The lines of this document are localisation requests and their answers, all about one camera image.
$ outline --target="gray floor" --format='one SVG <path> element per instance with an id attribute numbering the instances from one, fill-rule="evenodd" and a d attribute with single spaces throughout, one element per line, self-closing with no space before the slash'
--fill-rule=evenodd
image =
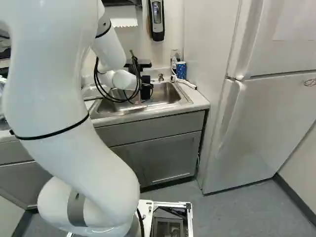
<path id="1" fill-rule="evenodd" d="M 274 181 L 204 197 L 196 181 L 142 199 L 193 203 L 195 237 L 315 237 L 316 228 Z M 65 237 L 35 215 L 23 237 Z"/>

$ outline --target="blue cup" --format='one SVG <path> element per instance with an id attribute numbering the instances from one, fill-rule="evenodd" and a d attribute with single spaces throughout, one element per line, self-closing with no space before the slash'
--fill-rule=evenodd
<path id="1" fill-rule="evenodd" d="M 186 79 L 187 77 L 187 63 L 177 62 L 177 78 Z"/>

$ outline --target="white refrigerator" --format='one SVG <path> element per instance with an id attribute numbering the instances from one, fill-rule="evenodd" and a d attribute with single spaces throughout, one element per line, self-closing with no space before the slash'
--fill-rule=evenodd
<path id="1" fill-rule="evenodd" d="M 269 179 L 316 119 L 316 1 L 184 1 L 188 79 L 211 104 L 197 181 Z"/>

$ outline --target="white robotic arm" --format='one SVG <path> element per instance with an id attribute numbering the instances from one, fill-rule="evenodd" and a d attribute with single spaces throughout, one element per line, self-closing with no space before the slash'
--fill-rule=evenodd
<path id="1" fill-rule="evenodd" d="M 135 75 L 122 70 L 126 64 L 125 52 L 110 19 L 105 14 L 104 6 L 100 3 L 98 7 L 98 14 L 101 18 L 98 23 L 97 35 L 91 47 L 100 59 L 98 78 L 110 88 L 134 90 L 137 86 L 137 78 Z"/>
<path id="2" fill-rule="evenodd" d="M 105 71 L 126 61 L 113 28 L 94 39 L 102 7 L 97 0 L 1 2 L 0 22 L 12 39 L 3 110 L 29 154 L 54 175 L 39 195 L 43 219 L 81 236 L 122 237 L 135 223 L 139 183 L 95 132 L 78 90 L 92 43 Z M 120 74 L 112 84 L 131 87 L 134 79 Z"/>

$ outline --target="gray band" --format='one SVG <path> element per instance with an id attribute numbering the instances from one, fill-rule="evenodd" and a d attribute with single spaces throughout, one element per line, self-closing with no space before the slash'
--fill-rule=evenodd
<path id="1" fill-rule="evenodd" d="M 87 227 L 83 216 L 85 196 L 71 190 L 68 198 L 67 214 L 69 222 L 76 227 Z"/>

